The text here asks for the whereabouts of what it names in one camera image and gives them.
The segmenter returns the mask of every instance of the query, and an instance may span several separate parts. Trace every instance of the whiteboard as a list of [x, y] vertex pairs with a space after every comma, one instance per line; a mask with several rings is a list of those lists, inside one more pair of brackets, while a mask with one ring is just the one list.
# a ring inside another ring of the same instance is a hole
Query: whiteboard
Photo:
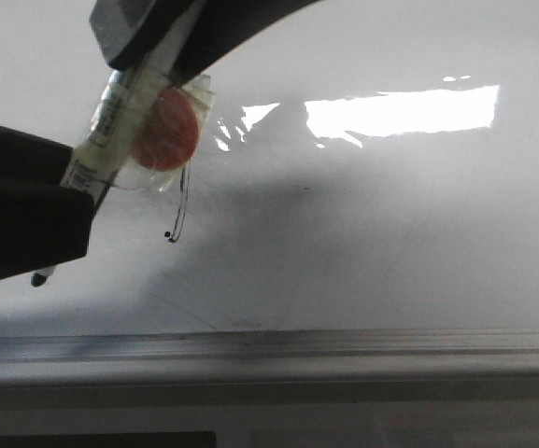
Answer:
[[[92, 5], [0, 2], [0, 124], [80, 141]], [[0, 336], [539, 329], [539, 2], [325, 0], [207, 72], [180, 241], [112, 190], [86, 259], [0, 282]]]

